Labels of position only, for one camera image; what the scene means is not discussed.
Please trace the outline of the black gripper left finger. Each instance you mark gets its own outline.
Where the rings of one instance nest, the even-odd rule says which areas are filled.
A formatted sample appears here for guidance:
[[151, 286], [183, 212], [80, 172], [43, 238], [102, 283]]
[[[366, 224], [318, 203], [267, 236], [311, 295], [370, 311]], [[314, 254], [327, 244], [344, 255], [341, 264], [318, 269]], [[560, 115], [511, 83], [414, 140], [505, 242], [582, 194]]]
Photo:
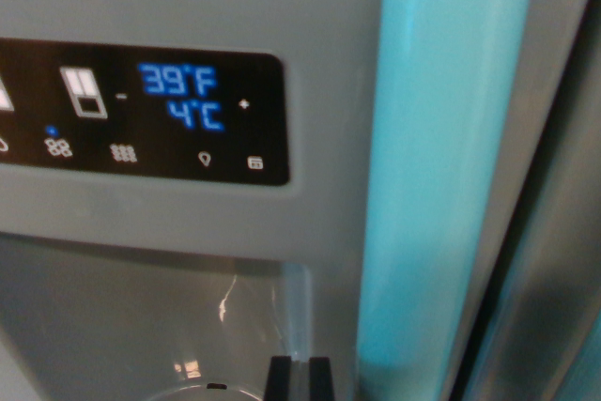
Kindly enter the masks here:
[[287, 401], [290, 391], [292, 358], [273, 356], [267, 376], [264, 401]]

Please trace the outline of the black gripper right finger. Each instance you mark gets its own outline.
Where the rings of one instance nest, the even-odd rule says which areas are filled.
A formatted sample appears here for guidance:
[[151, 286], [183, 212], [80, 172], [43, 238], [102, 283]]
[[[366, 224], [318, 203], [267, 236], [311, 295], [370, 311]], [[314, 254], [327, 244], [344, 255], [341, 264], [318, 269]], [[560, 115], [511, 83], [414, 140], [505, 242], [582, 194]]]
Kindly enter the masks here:
[[312, 357], [309, 359], [309, 400], [335, 400], [331, 362], [327, 357]]

